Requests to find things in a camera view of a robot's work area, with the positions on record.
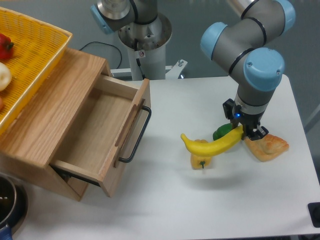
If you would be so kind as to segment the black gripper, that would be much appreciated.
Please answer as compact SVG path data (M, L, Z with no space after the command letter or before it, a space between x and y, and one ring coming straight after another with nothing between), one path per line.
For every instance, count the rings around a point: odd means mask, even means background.
M242 102L233 101L229 98L223 104L225 117L231 122L232 130L243 126L243 134L241 139L249 138L251 141L263 139L269 131L261 126L261 119L265 110L261 110L259 106L251 106Z

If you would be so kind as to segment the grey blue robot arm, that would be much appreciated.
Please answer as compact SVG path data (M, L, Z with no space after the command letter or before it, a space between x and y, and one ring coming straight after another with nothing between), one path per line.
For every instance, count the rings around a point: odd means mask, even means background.
M240 16L234 26L213 23L203 33L200 48L238 83L234 99L223 104L233 126L260 140L268 134L261 118L280 84L283 57L266 44L295 23L296 12L287 0L231 0ZM170 21L155 0L99 0L91 13L105 34L117 33L126 46L133 80L161 80L166 76L166 44L172 36Z

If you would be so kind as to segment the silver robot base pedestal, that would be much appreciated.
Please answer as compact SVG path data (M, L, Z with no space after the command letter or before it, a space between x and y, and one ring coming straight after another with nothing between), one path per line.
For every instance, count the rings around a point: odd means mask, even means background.
M132 22L124 26L118 36L127 49L131 71L138 67L143 79L147 78L143 73L146 68L166 66L166 45L172 36L172 25L162 13L149 24Z

